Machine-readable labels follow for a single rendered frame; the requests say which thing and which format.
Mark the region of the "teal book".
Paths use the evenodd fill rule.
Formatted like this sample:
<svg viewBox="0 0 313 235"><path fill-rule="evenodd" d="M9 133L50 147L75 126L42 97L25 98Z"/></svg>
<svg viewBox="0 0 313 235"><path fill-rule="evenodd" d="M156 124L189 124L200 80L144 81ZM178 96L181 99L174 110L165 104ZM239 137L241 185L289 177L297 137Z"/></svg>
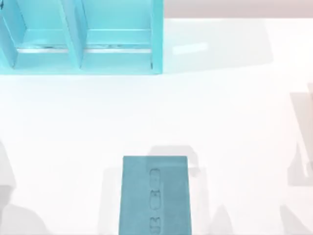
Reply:
<svg viewBox="0 0 313 235"><path fill-rule="evenodd" d="M125 156L118 235L192 235L186 156Z"/></svg>

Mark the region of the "light blue rack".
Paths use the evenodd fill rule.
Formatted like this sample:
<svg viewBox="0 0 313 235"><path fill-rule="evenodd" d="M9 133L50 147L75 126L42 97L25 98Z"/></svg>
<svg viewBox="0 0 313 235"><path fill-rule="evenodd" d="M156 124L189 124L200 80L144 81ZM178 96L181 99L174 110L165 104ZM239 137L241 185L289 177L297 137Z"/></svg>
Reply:
<svg viewBox="0 0 313 235"><path fill-rule="evenodd" d="M164 0L0 0L0 75L161 74Z"/></svg>

